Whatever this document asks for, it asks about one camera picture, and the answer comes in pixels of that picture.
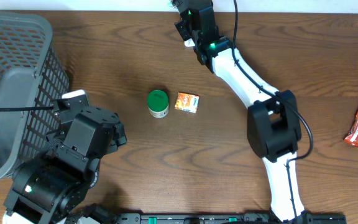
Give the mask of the orange Kleenex tissue pack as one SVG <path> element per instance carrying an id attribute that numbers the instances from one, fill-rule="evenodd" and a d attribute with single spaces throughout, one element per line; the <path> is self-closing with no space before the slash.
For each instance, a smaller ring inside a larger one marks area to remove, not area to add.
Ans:
<path id="1" fill-rule="evenodd" d="M 198 95 L 179 92 L 175 103 L 175 109 L 189 113 L 196 113 L 198 110 L 199 100 L 200 97 Z"/>

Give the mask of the green lid jar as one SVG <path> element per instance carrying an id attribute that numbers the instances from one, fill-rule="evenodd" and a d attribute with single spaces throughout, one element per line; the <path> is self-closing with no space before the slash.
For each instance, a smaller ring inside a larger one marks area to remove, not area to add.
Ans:
<path id="1" fill-rule="evenodd" d="M 147 106 L 154 118 L 163 118 L 169 112 L 168 95 L 162 90 L 153 90 L 147 97 Z"/>

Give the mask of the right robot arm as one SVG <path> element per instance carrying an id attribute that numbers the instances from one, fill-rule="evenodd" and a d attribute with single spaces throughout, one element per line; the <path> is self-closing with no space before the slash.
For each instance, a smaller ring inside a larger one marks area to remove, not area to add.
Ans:
<path id="1" fill-rule="evenodd" d="M 265 165 L 272 201 L 280 222 L 296 223 L 305 208 L 300 200 L 295 161 L 301 139 L 296 98 L 268 84 L 245 62 L 235 38 L 222 35 L 212 1 L 172 0 L 184 41 L 192 41 L 200 64 L 225 81 L 247 108 L 247 139 Z"/>

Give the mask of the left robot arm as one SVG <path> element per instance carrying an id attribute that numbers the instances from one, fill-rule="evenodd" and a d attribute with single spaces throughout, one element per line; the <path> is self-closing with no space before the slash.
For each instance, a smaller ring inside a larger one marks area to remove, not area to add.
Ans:
<path id="1" fill-rule="evenodd" d="M 20 165 L 4 202 L 6 223 L 59 223 L 99 178 L 102 157 L 127 142 L 117 113 L 95 106 L 59 112 L 49 150 Z"/>

